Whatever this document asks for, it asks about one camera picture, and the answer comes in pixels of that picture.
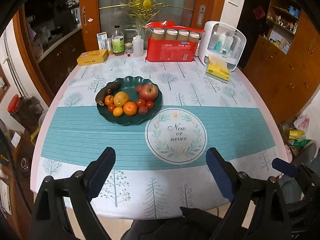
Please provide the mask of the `small yellow orange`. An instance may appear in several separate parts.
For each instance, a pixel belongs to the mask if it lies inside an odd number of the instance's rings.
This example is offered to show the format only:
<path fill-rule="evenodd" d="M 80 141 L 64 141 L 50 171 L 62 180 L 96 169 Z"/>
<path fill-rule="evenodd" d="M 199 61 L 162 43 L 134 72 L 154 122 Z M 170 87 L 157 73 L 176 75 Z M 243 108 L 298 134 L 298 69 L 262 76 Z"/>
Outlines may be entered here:
<path fill-rule="evenodd" d="M 115 117 L 120 117 L 124 114 L 124 110 L 122 107 L 116 107 L 113 112 L 112 112 L 113 116 Z"/>

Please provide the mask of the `large yellow orange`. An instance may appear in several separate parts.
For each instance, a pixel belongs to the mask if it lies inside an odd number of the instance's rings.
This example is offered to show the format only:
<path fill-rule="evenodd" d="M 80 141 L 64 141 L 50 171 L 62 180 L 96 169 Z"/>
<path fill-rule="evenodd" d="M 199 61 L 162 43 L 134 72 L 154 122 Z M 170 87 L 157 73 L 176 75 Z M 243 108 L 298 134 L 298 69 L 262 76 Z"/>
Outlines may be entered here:
<path fill-rule="evenodd" d="M 123 107 L 126 102 L 129 102 L 129 100 L 130 100 L 129 95 L 124 91 L 118 92 L 113 98 L 113 101 L 116 107 Z"/>

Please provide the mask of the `wrinkled red fruit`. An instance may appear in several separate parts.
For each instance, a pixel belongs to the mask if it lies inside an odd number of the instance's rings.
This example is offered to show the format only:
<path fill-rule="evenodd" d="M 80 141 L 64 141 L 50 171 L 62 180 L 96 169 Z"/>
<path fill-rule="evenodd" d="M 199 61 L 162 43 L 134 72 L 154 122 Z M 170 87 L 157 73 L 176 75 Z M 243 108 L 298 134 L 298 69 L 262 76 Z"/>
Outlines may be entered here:
<path fill-rule="evenodd" d="M 148 114 L 148 111 L 149 111 L 148 107 L 146 107 L 146 106 L 141 106 L 141 107 L 139 107 L 138 113 L 139 113 L 140 115 L 147 115 L 147 114 Z"/>

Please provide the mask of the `dark overripe banana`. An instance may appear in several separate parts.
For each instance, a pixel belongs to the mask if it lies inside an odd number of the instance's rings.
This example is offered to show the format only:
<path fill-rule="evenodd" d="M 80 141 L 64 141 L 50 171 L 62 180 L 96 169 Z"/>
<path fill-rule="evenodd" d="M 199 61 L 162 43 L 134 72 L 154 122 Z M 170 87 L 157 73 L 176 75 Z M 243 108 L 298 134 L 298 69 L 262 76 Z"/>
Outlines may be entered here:
<path fill-rule="evenodd" d="M 96 95 L 95 102 L 97 105 L 104 106 L 105 98 L 108 95 L 112 95 L 115 90 L 118 90 L 121 87 L 121 83 L 119 81 L 109 82 L 105 87 L 103 87 Z"/>

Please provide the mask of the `small cherry tomato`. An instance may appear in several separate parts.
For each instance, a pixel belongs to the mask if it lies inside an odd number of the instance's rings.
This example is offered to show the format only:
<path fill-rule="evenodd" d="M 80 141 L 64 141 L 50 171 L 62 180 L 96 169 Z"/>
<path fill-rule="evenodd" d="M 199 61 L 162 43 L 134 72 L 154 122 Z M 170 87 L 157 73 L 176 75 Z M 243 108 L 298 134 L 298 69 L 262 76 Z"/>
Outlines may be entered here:
<path fill-rule="evenodd" d="M 148 102 L 146 102 L 145 106 L 146 106 L 148 109 L 153 109 L 153 107 L 154 107 L 155 105 L 154 105 L 154 102 L 148 101 Z"/>

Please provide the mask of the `patterned tablecloth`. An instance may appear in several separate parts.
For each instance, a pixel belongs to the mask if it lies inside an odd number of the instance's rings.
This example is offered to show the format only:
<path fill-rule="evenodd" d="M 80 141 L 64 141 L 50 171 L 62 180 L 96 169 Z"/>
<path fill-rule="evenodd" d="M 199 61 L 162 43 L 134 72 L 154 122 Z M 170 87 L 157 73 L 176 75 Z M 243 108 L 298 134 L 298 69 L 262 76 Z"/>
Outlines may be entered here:
<path fill-rule="evenodd" d="M 33 156 L 31 190 L 43 179 L 85 169 L 107 147 L 116 163 L 95 211 L 126 219 L 180 216 L 180 207 L 208 210 L 227 203 L 206 165 L 214 147 L 250 177 L 277 176 L 272 160 L 287 160 L 279 130 L 263 100 L 240 70 L 229 83 L 205 75 L 205 66 L 151 63 L 143 57 L 112 56 L 76 67 L 56 94 L 43 121 Z M 108 82 L 133 78 L 159 87 L 159 111 L 135 124 L 107 121 L 95 96 Z"/>

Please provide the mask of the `cherry tomato left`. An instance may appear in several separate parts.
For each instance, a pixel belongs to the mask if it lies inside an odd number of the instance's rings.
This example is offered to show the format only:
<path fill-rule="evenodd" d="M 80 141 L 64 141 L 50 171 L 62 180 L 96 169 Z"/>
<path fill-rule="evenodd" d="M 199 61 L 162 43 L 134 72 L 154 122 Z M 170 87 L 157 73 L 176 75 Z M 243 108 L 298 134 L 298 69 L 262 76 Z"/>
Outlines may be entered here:
<path fill-rule="evenodd" d="M 114 111 L 115 108 L 116 108 L 116 105 L 115 105 L 115 104 L 110 104 L 110 105 L 108 105 L 108 107 L 107 107 L 108 111 L 111 112 L 111 113 Z"/>

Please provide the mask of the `red lidded bin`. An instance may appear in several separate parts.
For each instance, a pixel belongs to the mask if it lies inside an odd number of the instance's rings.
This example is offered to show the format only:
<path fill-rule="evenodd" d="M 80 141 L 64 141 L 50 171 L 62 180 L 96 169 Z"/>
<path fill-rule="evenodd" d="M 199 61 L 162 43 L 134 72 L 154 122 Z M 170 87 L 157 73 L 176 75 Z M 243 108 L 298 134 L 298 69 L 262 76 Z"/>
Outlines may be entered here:
<path fill-rule="evenodd" d="M 19 97 L 18 94 L 15 94 L 7 107 L 8 113 L 16 113 L 20 108 L 21 103 L 21 97 Z"/>

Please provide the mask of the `tangerine with stem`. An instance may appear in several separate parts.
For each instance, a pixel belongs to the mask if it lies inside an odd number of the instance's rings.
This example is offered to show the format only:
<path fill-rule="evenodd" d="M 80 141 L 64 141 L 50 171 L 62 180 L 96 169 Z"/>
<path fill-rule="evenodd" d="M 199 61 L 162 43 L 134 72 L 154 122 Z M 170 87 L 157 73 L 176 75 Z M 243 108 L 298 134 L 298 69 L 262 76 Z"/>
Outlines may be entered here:
<path fill-rule="evenodd" d="M 104 99 L 104 103 L 105 103 L 106 106 L 114 104 L 113 96 L 112 95 L 106 96 L 105 99 Z"/>

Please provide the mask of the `large orange tangerine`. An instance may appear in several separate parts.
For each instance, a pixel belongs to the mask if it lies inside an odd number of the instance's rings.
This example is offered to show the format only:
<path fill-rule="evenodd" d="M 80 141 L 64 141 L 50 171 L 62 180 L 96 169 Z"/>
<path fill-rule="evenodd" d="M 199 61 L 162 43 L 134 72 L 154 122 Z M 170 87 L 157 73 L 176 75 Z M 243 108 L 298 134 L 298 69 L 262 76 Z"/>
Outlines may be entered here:
<path fill-rule="evenodd" d="M 138 107 L 135 102 L 126 102 L 123 106 L 123 111 L 127 116 L 134 116 L 138 112 Z"/>

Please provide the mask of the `tomato near apple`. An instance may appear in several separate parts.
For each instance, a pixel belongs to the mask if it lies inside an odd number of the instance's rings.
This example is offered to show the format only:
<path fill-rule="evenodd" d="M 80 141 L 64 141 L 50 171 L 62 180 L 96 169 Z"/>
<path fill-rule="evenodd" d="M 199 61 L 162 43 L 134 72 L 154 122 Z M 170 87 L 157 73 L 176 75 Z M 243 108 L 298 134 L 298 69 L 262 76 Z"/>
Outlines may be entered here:
<path fill-rule="evenodd" d="M 136 105 L 138 108 L 145 106 L 146 101 L 144 99 L 139 99 L 136 101 Z"/>

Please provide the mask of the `dark green wavy plate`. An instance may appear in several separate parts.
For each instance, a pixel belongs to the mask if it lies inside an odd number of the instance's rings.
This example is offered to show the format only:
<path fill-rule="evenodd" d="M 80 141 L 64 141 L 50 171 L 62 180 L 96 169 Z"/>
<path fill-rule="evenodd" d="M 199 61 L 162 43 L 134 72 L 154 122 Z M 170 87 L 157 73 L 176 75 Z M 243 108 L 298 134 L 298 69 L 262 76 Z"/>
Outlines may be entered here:
<path fill-rule="evenodd" d="M 140 124 L 151 119 L 161 109 L 162 99 L 159 87 L 140 76 L 117 78 L 95 97 L 99 114 L 119 125 Z"/>

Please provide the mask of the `red strawberry-like fruit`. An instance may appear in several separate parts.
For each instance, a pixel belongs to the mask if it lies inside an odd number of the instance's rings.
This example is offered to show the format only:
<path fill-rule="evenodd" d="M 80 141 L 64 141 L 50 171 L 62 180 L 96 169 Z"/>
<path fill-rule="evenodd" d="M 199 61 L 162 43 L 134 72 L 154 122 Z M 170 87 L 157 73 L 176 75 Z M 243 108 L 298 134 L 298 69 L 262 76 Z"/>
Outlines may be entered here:
<path fill-rule="evenodd" d="M 143 85 L 137 85 L 135 90 L 137 93 L 140 93 L 141 89 L 142 89 Z"/>

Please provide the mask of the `yellow tissue pack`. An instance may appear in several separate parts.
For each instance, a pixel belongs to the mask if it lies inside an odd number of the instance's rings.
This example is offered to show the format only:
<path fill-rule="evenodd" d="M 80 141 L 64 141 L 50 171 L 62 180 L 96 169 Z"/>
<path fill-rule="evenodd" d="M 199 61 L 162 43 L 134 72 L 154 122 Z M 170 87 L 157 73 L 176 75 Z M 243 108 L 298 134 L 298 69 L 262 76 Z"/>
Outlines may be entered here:
<path fill-rule="evenodd" d="M 228 83 L 230 72 L 227 68 L 227 63 L 213 54 L 209 55 L 208 60 L 206 75 L 223 83 Z"/>

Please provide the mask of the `red apple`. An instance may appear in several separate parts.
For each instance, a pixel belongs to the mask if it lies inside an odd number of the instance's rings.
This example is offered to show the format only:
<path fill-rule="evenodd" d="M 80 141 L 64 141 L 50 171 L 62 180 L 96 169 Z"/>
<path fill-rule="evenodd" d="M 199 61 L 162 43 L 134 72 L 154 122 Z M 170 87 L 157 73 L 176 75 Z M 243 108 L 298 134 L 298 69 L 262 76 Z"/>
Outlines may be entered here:
<path fill-rule="evenodd" d="M 155 101 L 158 96 L 158 88 L 154 84 L 143 85 L 139 92 L 139 97 L 145 101 Z"/>

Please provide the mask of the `yellow tin box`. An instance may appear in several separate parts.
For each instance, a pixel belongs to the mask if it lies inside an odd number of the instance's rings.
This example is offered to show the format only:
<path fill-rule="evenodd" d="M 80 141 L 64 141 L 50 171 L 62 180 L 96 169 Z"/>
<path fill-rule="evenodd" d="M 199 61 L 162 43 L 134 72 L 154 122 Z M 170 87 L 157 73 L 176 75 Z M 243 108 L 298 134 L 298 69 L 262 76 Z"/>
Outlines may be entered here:
<path fill-rule="evenodd" d="M 77 58 L 77 63 L 79 66 L 104 63 L 107 57 L 108 57 L 108 51 L 106 49 L 87 51 L 82 53 Z"/>

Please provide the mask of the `white cosmetics storage box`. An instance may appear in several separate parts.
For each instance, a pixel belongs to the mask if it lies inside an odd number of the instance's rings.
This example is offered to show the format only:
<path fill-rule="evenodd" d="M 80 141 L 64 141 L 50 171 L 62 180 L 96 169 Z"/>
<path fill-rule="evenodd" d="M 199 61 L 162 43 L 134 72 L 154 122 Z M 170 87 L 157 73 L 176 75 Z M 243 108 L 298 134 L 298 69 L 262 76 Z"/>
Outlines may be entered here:
<path fill-rule="evenodd" d="M 227 63 L 227 68 L 233 72 L 242 56 L 247 39 L 235 27 L 218 21 L 208 21 L 204 25 L 204 35 L 201 37 L 198 57 L 203 65 L 209 63 L 213 55 Z"/>

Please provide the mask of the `metal can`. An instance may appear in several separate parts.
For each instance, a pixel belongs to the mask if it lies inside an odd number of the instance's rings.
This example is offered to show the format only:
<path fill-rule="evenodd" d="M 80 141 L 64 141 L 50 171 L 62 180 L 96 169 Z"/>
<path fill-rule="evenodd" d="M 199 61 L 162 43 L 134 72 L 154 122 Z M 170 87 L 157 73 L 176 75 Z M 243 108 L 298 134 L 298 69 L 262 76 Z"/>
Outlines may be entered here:
<path fill-rule="evenodd" d="M 107 38 L 105 40 L 105 46 L 106 46 L 106 50 L 108 52 L 108 55 L 112 55 L 113 54 L 112 38 Z"/>

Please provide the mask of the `small glass jar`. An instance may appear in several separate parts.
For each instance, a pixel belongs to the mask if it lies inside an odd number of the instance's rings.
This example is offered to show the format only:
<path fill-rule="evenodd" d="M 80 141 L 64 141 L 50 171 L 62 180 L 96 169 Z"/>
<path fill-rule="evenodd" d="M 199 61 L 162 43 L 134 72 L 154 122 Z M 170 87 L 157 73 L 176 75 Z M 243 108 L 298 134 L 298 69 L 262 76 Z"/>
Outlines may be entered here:
<path fill-rule="evenodd" d="M 125 54 L 133 54 L 133 43 L 132 42 L 127 42 L 124 44 L 125 48 Z"/>

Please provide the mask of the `glass bottle green label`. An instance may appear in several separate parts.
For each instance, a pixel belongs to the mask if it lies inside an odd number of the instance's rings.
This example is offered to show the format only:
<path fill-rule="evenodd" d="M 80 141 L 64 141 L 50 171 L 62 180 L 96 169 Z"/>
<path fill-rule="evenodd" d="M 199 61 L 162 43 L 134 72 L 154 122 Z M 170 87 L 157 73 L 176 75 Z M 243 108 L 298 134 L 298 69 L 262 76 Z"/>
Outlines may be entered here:
<path fill-rule="evenodd" d="M 124 34 L 120 30 L 119 25 L 114 26 L 114 32 L 112 34 L 112 49 L 116 56 L 123 55 L 125 53 L 124 48 Z"/>

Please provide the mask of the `white blue small box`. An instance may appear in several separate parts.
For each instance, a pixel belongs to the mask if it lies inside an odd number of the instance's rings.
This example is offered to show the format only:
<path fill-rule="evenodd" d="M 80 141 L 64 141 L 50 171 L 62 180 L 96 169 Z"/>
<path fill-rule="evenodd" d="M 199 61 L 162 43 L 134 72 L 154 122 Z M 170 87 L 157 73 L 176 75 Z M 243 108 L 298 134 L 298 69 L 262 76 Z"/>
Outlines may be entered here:
<path fill-rule="evenodd" d="M 98 42 L 99 50 L 106 49 L 106 40 L 107 39 L 108 39 L 108 37 L 107 37 L 106 31 L 103 31 L 101 33 L 97 33 L 97 42 Z"/>

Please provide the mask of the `white squeeze bottle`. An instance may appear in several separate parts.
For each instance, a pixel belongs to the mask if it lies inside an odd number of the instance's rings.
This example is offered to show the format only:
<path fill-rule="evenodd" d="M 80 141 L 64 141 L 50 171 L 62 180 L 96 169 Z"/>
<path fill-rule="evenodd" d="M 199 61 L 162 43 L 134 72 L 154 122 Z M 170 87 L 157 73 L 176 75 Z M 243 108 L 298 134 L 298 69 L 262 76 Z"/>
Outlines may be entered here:
<path fill-rule="evenodd" d="M 135 36 L 132 38 L 133 43 L 133 56 L 141 57 L 144 54 L 144 40 L 140 36 L 138 30 L 136 29 L 125 29 L 126 32 L 135 32 Z"/>

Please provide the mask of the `red paper cup package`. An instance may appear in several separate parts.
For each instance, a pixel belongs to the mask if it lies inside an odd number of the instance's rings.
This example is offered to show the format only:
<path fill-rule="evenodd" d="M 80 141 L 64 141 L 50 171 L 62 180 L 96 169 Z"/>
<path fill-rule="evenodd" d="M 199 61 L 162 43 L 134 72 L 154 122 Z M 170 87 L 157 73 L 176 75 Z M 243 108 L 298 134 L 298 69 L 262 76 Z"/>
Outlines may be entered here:
<path fill-rule="evenodd" d="M 148 38 L 146 60 L 150 62 L 191 62 L 204 30 L 176 25 L 172 21 L 145 25 Z"/>

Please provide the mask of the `glass door gold ornament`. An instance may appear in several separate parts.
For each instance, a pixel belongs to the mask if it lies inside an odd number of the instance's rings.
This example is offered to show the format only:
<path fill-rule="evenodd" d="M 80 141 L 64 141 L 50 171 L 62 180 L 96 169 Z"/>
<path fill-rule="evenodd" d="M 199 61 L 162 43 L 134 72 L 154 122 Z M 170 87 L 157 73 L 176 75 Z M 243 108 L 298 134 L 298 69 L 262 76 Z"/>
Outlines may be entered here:
<path fill-rule="evenodd" d="M 82 37 L 87 51 L 99 48 L 97 34 L 112 35 L 114 26 L 122 32 L 137 30 L 147 40 L 145 25 L 172 21 L 177 25 L 203 29 L 219 20 L 225 0 L 79 0 Z"/>

